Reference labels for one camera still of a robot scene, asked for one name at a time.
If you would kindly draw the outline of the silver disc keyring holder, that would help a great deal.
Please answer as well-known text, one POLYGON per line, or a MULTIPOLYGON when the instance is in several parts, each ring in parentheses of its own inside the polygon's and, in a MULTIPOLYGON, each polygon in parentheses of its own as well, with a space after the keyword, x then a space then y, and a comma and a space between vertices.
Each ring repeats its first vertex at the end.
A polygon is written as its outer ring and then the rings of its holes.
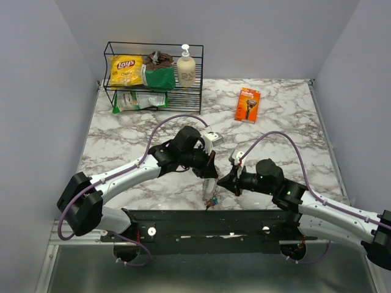
POLYGON ((216 197, 218 192, 218 179, 208 178, 203 180, 202 185, 202 200, 207 202, 216 197))

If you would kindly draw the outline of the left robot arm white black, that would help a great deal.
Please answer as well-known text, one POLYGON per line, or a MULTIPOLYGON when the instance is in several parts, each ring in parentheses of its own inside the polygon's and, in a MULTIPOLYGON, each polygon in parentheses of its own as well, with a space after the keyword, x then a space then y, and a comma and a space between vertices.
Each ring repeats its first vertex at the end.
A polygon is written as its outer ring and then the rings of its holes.
POLYGON ((216 183, 213 148, 222 142, 218 132, 198 132, 185 126, 173 139, 148 146, 146 153, 134 162, 93 176, 79 172, 71 177, 57 202, 60 218, 68 223, 74 236, 101 229, 129 241, 136 227, 128 212, 109 208, 106 203, 140 183, 176 172, 178 167, 191 169, 197 177, 216 183))

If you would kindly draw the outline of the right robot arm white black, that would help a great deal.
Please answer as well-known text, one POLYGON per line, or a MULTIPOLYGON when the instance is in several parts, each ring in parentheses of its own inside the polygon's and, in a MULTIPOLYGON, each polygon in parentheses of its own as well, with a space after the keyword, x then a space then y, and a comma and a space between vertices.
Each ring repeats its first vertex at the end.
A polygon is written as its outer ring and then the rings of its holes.
POLYGON ((365 252, 377 266, 390 270, 390 211, 382 214, 364 211, 328 199, 308 187, 286 179, 271 159, 259 161, 255 173, 233 166, 217 185, 236 196, 243 190, 267 194, 284 211, 298 214, 281 224, 288 239, 300 234, 339 242, 365 252))

